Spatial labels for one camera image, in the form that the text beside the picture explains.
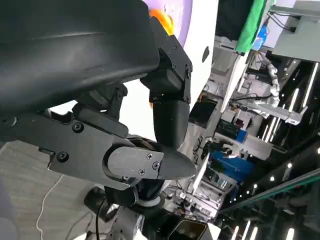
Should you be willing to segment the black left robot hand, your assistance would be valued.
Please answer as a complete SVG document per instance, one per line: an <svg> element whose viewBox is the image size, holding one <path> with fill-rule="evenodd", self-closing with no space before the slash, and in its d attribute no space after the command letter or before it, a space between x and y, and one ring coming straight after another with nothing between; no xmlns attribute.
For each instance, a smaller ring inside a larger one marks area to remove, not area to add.
<svg viewBox="0 0 320 240"><path fill-rule="evenodd" d="M141 0L3 0L0 138L38 147L52 171L117 190L191 178L179 147L192 70ZM137 79L149 89L155 140L130 137L119 121L125 84Z"/></svg>

